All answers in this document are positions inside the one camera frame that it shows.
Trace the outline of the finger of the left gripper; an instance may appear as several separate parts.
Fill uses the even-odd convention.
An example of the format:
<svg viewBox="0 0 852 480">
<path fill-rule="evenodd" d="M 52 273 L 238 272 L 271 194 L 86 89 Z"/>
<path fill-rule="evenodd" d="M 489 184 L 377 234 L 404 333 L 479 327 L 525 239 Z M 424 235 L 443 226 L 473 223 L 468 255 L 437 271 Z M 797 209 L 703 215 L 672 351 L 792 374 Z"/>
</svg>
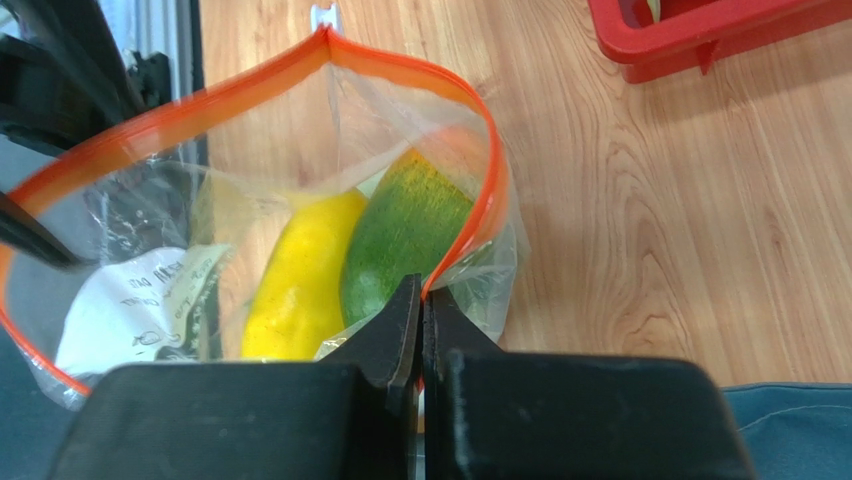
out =
<svg viewBox="0 0 852 480">
<path fill-rule="evenodd" d="M 79 256 L 5 193 L 1 193 L 1 242 L 56 269 L 84 265 Z"/>
</svg>

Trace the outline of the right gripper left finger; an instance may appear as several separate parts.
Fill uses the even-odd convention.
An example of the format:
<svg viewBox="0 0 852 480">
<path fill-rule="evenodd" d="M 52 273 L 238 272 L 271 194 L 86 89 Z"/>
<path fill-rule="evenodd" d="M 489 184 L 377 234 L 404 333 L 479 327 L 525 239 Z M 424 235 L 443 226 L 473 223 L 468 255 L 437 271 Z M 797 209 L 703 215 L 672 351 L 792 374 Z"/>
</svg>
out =
<svg viewBox="0 0 852 480">
<path fill-rule="evenodd" d="M 53 479 L 412 479 L 418 275 L 317 362 L 124 366 L 96 386 Z"/>
</svg>

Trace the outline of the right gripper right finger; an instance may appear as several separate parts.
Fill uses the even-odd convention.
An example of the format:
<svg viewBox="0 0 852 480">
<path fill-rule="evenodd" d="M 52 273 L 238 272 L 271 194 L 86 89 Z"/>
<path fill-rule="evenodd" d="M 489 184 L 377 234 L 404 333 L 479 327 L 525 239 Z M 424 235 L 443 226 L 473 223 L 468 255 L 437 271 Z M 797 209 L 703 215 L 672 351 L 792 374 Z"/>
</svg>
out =
<svg viewBox="0 0 852 480">
<path fill-rule="evenodd" d="M 722 393 L 679 359 L 509 353 L 423 305 L 429 479 L 752 479 Z"/>
</svg>

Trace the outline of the yellow bell pepper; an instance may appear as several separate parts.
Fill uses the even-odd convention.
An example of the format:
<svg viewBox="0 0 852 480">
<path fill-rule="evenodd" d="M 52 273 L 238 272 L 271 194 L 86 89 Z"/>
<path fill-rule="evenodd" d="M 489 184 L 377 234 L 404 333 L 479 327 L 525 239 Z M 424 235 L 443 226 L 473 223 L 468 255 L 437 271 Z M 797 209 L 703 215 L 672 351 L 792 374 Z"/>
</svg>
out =
<svg viewBox="0 0 852 480">
<path fill-rule="evenodd" d="M 366 205 L 367 198 L 354 189 L 293 212 L 255 292 L 242 358 L 311 360 L 344 329 L 341 272 Z"/>
</svg>

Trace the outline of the clear zip top bag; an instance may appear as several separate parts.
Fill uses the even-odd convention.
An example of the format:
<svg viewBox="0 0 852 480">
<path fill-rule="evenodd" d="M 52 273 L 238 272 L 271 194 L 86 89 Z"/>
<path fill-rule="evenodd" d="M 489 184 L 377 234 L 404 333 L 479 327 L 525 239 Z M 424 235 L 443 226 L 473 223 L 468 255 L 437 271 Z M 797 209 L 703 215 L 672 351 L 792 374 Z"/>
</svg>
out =
<svg viewBox="0 0 852 480">
<path fill-rule="evenodd" d="M 84 265 L 1 249 L 1 328 L 42 391 L 77 409 L 125 365 L 241 357 L 249 310 L 293 212 L 379 181 L 414 149 L 472 201 L 420 297 L 447 288 L 502 335 L 526 245 L 481 95 L 434 63 L 318 22 L 291 49 L 49 158 L 14 202 Z"/>
</svg>

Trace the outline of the green orange mango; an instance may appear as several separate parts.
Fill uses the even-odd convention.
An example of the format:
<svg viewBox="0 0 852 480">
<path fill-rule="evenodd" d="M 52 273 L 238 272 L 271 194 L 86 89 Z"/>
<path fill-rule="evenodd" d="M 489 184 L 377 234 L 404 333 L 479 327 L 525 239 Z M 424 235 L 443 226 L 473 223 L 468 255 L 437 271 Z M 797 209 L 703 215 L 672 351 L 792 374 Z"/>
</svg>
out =
<svg viewBox="0 0 852 480">
<path fill-rule="evenodd" d="M 409 274 L 426 278 L 454 243 L 473 201 L 418 151 L 387 169 L 359 218 L 340 287 L 344 325 L 379 312 Z"/>
</svg>

